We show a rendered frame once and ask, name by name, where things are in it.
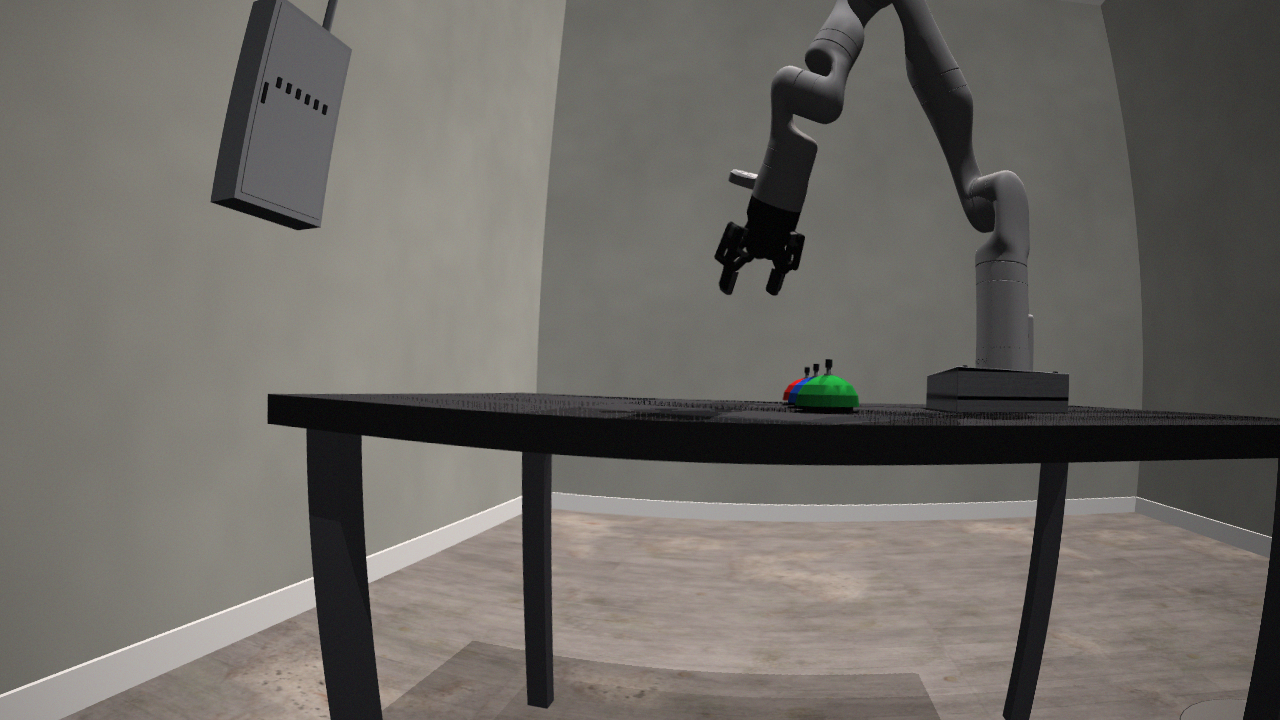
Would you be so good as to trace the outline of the blue dome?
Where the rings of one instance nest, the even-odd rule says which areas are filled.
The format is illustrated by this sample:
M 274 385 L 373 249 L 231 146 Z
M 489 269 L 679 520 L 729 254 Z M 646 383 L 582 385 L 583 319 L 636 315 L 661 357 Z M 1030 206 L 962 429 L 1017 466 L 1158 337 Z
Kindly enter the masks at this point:
M 797 398 L 797 392 L 803 388 L 803 386 L 808 380 L 812 380 L 813 378 L 818 377 L 819 364 L 813 364 L 813 372 L 814 372 L 814 375 L 812 375 L 810 378 L 806 378 L 804 380 L 800 380 L 796 386 L 794 386 L 794 389 L 791 389 L 791 392 L 788 395 L 788 404 L 794 404 L 794 406 L 788 406 L 788 407 L 795 407 L 795 401 Z M 796 407 L 797 409 L 803 409 L 803 406 L 796 406 Z

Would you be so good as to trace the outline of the green dome bell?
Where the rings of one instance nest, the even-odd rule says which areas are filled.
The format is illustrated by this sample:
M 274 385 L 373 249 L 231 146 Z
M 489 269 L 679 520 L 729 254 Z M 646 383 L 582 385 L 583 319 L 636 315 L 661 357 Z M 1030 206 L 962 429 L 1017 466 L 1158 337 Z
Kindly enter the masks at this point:
M 795 406 L 803 410 L 795 413 L 859 413 L 852 407 L 859 407 L 858 393 L 847 380 L 831 374 L 832 359 L 826 359 L 826 374 L 806 382 L 797 392 Z

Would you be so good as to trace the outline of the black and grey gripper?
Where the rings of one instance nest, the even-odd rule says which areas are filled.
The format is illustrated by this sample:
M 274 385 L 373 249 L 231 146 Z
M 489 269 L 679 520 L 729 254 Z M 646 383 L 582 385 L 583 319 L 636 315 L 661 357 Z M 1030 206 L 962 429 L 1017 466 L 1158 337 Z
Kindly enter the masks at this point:
M 716 251 L 716 260 L 724 266 L 719 281 L 721 291 L 731 295 L 739 269 L 745 263 L 751 263 L 754 258 L 765 258 L 768 260 L 773 259 L 772 263 L 774 265 L 771 270 L 765 291 L 777 296 L 783 284 L 785 275 L 790 270 L 796 272 L 801 259 L 805 236 L 795 231 L 800 214 L 801 211 L 787 211 L 771 206 L 751 195 L 748 205 L 748 224 L 741 228 L 741 225 L 739 227 L 733 222 L 730 222 Z M 742 251 L 745 247 L 748 252 Z M 794 260 L 791 260 L 792 254 Z M 739 259 L 732 261 L 736 258 Z

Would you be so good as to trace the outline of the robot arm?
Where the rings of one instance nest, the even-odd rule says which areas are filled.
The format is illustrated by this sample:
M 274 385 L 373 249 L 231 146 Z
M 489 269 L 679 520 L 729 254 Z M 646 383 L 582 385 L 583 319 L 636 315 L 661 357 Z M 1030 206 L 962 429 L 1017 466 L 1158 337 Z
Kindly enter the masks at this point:
M 803 210 L 818 146 L 797 129 L 794 114 L 820 124 L 838 119 L 849 72 L 864 44 L 864 28 L 890 4 L 891 0 L 835 3 L 806 49 L 809 70 L 783 67 L 772 81 L 771 138 L 758 176 L 733 169 L 731 183 L 753 190 L 753 197 L 771 206 Z M 975 254 L 977 366 L 1033 372 L 1027 190 L 1011 170 L 980 174 L 972 145 L 972 91 L 925 0 L 892 0 L 892 4 L 902 24 L 908 79 L 945 152 L 963 210 L 977 231 L 993 231 Z

